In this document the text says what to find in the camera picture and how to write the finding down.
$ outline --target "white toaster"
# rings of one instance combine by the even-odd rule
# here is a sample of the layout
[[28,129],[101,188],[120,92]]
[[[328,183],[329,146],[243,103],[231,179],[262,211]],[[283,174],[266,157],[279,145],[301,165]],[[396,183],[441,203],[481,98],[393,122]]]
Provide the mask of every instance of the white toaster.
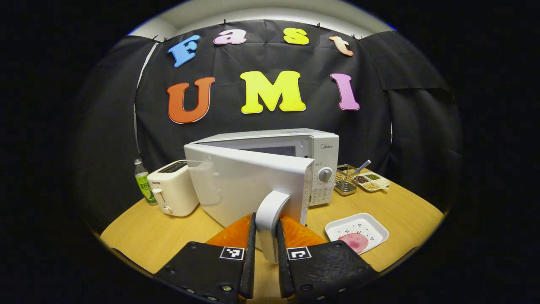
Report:
[[187,216],[199,204],[185,160],[174,161],[146,178],[165,214]]

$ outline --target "blue letter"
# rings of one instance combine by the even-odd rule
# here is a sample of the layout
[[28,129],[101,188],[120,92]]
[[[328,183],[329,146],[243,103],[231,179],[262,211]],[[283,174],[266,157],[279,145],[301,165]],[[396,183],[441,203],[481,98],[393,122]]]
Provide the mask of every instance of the blue letter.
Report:
[[188,50],[195,51],[195,49],[197,49],[197,43],[194,40],[198,40],[200,37],[201,36],[199,35],[193,35],[189,37],[188,39],[178,43],[177,45],[169,49],[167,53],[172,53],[172,55],[174,56],[174,59],[176,59],[176,62],[174,63],[175,68],[181,66],[186,61],[195,57],[194,52],[189,53],[187,51]]

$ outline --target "wire basket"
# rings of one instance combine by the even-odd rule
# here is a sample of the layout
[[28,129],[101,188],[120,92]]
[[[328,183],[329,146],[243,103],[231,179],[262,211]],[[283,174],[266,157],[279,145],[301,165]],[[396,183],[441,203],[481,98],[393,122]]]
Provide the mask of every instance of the wire basket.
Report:
[[357,190],[355,179],[360,174],[360,172],[353,174],[356,169],[358,168],[355,168],[350,164],[339,165],[336,170],[334,190],[343,196],[355,193]]

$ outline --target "table surface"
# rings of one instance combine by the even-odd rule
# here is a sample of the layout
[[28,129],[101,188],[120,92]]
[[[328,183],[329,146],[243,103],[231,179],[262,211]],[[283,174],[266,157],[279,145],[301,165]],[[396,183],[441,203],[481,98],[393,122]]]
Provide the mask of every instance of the table surface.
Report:
[[[360,256],[380,272],[421,245],[443,219],[433,205],[390,181],[389,190],[367,192],[362,187],[348,196],[333,191],[328,204],[310,207],[307,227],[329,241],[326,224],[357,213],[368,213],[390,233],[389,238]],[[101,234],[109,247],[120,250],[133,262],[156,273],[189,241],[206,242],[223,227],[204,212],[200,205],[186,217],[164,214],[159,206],[149,206],[144,199],[121,214]],[[255,252],[256,303],[286,303],[280,299],[278,265]]]

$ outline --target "green bottle label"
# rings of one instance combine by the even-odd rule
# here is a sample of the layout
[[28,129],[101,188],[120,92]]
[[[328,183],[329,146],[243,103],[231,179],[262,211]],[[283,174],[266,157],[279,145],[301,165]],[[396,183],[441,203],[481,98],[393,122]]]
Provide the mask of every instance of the green bottle label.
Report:
[[139,184],[140,191],[143,193],[144,198],[146,201],[150,204],[153,204],[156,201],[156,198],[154,197],[154,193],[152,192],[152,189],[150,188],[150,185],[148,184],[148,180],[146,180],[146,177],[148,174],[144,176],[137,176],[137,183]]

